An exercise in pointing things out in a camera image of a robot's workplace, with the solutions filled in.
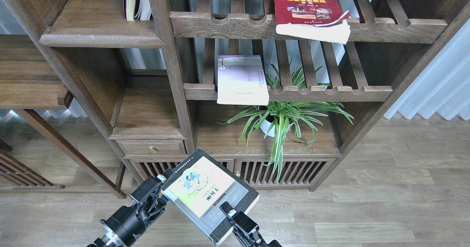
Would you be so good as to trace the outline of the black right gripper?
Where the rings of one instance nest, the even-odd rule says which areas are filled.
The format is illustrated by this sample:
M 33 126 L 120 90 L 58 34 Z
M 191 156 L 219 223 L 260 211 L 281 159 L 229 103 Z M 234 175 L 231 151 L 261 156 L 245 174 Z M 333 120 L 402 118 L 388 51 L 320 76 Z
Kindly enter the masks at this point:
M 220 206 L 222 212 L 233 225 L 233 234 L 239 238 L 242 247 L 282 247 L 277 240 L 266 243 L 259 234 L 259 226 L 242 211 L 236 211 L 228 202 Z

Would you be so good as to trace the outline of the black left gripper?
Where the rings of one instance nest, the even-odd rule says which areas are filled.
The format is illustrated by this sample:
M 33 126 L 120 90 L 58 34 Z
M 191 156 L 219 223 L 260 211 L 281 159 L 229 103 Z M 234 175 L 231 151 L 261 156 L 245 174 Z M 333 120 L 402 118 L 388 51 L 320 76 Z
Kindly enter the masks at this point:
M 159 197 L 161 187 L 173 170 L 166 170 L 157 177 L 149 176 L 132 194 L 134 204 L 122 206 L 108 219 L 101 219 L 107 233 L 101 237 L 101 247 L 130 247 L 146 232 L 166 210 L 168 198 Z

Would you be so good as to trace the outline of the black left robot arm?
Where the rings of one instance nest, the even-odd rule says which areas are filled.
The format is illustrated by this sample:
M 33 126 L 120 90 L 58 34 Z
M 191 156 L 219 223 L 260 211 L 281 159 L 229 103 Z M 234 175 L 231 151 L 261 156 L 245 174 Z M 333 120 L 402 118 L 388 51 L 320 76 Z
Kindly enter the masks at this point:
M 168 198 L 159 197 L 159 192 L 173 174 L 167 169 L 163 174 L 148 177 L 132 194 L 134 204 L 122 206 L 107 220 L 102 219 L 107 233 L 97 238 L 90 247 L 130 247 L 146 232 L 166 210 Z

